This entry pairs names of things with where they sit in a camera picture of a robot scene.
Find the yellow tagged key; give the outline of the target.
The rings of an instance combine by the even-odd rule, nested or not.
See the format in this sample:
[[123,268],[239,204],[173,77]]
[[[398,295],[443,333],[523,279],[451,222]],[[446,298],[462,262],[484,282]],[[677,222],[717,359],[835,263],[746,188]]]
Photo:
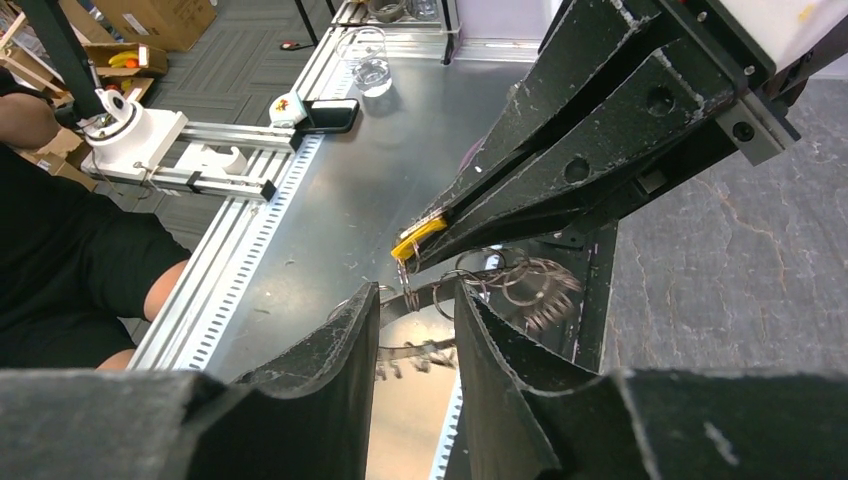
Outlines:
[[418,247],[423,244],[429,236],[444,230],[447,221],[444,214],[435,211],[417,220],[411,226],[403,230],[390,251],[391,256],[400,262],[406,262],[416,253]]

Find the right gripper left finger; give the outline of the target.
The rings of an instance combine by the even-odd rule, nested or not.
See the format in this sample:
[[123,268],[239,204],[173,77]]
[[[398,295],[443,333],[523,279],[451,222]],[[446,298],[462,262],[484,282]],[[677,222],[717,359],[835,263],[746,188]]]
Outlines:
[[192,370],[8,370],[5,479],[361,479],[380,292],[225,384]]

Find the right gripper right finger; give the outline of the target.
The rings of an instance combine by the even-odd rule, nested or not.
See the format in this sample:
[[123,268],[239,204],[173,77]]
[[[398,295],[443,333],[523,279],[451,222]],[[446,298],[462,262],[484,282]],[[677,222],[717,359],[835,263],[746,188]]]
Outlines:
[[838,371],[631,369],[598,375],[455,290],[475,479],[843,479]]

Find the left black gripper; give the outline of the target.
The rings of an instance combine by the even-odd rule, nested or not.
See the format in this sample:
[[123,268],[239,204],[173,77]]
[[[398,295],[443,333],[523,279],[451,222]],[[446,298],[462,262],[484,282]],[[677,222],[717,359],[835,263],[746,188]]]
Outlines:
[[812,70],[777,72],[722,1],[574,1],[497,121],[410,230],[409,264],[616,223],[736,151],[799,138]]

